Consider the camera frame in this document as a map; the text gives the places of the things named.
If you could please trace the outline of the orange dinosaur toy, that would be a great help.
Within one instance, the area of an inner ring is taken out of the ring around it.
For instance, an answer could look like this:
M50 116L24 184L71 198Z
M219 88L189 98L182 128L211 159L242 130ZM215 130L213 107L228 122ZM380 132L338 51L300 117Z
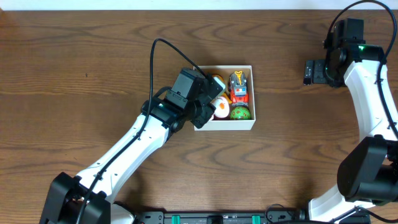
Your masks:
M212 74L212 77L213 77L213 78L217 78L217 79L219 79L220 81L222 81L223 83L225 83L224 78L223 78L221 75L219 75L219 74ZM228 93L229 93L229 92L228 92L227 90L225 90L225 92L224 92L221 96L225 97L226 100L227 100L227 102L231 105L231 104L232 104L232 101L231 101L231 99L230 99Z

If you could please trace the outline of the white pink duck toy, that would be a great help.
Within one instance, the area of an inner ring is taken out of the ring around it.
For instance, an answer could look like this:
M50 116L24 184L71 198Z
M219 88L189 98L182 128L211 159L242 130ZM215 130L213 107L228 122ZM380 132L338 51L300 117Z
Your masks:
M217 99L213 100L211 104L215 107L215 111L210 118L211 120L216 118L224 119L229 115L230 107L225 97L219 96Z

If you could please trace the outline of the red grey toy truck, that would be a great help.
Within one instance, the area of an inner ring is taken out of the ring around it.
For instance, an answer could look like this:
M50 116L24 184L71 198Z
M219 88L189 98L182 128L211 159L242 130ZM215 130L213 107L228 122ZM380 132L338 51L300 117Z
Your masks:
M234 71L229 76L228 90L232 106L248 107L248 84L245 73L242 70Z

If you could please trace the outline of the green patterned ball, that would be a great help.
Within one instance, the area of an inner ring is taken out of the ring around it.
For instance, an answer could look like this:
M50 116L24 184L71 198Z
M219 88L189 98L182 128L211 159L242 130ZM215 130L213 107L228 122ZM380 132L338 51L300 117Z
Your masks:
M250 120L251 112L245 106L235 106L232 108L229 118L231 120Z

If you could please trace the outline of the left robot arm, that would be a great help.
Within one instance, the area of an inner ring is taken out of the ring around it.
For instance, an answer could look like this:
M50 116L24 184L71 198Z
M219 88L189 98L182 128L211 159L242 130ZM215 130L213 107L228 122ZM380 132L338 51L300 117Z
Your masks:
M135 216L115 204L137 168L190 121L202 128L215 111L212 101L226 85L219 78L181 69L173 86L147 100L130 130L100 159L72 177L60 173L47 194L41 223L133 223Z

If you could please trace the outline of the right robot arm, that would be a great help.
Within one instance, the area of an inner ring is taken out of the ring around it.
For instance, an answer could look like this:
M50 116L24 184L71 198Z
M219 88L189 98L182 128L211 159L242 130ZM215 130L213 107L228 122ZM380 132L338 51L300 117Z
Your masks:
M359 144L338 168L337 183L308 203L308 219L329 223L367 220L367 208L397 201L397 109L380 61L382 47L366 44L361 19L332 26L322 60L308 60L304 85L347 87L359 127Z

